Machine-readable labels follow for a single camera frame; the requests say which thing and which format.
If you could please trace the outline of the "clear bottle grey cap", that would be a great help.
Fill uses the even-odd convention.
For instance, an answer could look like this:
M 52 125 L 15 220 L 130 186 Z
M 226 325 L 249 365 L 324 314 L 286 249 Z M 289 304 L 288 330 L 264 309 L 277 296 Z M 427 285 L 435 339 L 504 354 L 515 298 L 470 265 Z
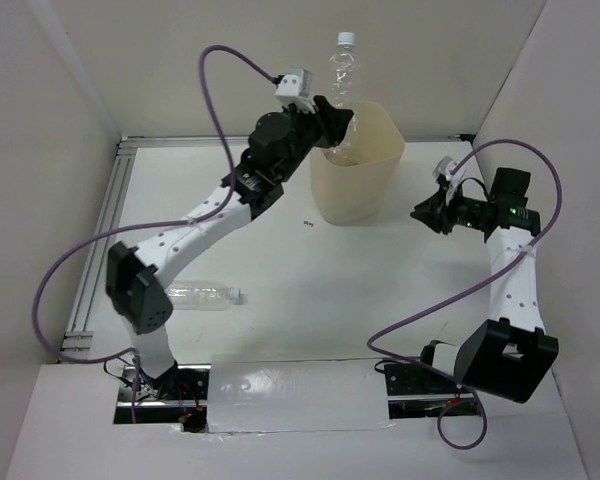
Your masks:
M 356 36 L 354 32 L 339 32 L 336 50 L 329 60 L 331 82 L 330 103 L 340 109 L 351 109 L 360 98 L 361 73 L 360 60 L 356 54 Z M 343 141 L 325 154 L 326 158 L 337 166 L 353 166 L 354 147 L 358 140 L 358 120 L 350 120 Z

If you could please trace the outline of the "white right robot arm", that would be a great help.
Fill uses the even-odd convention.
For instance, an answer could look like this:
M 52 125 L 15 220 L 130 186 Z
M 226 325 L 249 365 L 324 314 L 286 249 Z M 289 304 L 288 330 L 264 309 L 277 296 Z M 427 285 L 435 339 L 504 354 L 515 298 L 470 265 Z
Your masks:
M 438 191 L 417 204 L 412 218 L 436 233 L 456 226 L 480 231 L 491 273 L 486 320 L 460 346 L 420 363 L 416 379 L 428 392 L 451 379 L 516 403 L 529 400 L 559 353 L 556 338 L 541 319 L 536 288 L 536 249 L 541 230 L 538 212 L 527 206 L 530 174 L 511 168 L 496 172 L 486 200 L 464 195 L 465 169 L 450 157 L 434 170 Z

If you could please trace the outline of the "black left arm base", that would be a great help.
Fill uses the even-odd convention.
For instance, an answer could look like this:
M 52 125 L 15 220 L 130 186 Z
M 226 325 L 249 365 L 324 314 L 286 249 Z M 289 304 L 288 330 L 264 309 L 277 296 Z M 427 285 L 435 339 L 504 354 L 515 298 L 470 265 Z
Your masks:
M 165 393 L 152 389 L 141 380 L 133 391 L 135 369 L 124 366 L 120 373 L 107 371 L 118 387 L 113 422 L 126 424 L 175 424 L 184 432 L 207 431 L 207 399 L 210 364 L 180 365 L 174 386 Z

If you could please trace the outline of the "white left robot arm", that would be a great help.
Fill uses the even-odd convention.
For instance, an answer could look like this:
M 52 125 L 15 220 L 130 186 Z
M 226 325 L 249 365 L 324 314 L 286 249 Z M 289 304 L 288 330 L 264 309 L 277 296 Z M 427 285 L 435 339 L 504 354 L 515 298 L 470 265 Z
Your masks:
M 167 288 L 212 245 L 268 210 L 312 149 L 330 149 L 346 136 L 353 111 L 320 95 L 313 102 L 309 112 L 288 106 L 263 115 L 234 175 L 224 177 L 184 225 L 132 247 L 118 242 L 109 249 L 105 291 L 125 319 L 141 385 L 152 397 L 169 397 L 181 381 L 165 327 L 174 310 Z

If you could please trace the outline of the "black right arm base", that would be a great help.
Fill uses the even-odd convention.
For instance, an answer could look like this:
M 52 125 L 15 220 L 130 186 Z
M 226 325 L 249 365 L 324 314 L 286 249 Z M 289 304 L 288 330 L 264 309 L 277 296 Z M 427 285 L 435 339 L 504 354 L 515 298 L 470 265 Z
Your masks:
M 374 370 L 384 377 L 389 418 L 437 417 L 447 406 L 460 402 L 446 416 L 479 416 L 473 396 L 464 387 L 415 365 L 382 359 Z

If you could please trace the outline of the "beige plastic bin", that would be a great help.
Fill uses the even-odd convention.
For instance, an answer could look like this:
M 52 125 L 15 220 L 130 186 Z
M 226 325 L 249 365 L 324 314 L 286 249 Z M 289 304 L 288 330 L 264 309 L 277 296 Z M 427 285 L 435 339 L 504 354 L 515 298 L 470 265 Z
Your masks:
M 379 104 L 353 106 L 357 139 L 349 163 L 336 165 L 327 152 L 310 154 L 313 198 L 322 218 L 344 225 L 376 214 L 405 150 L 405 141 L 389 113 Z

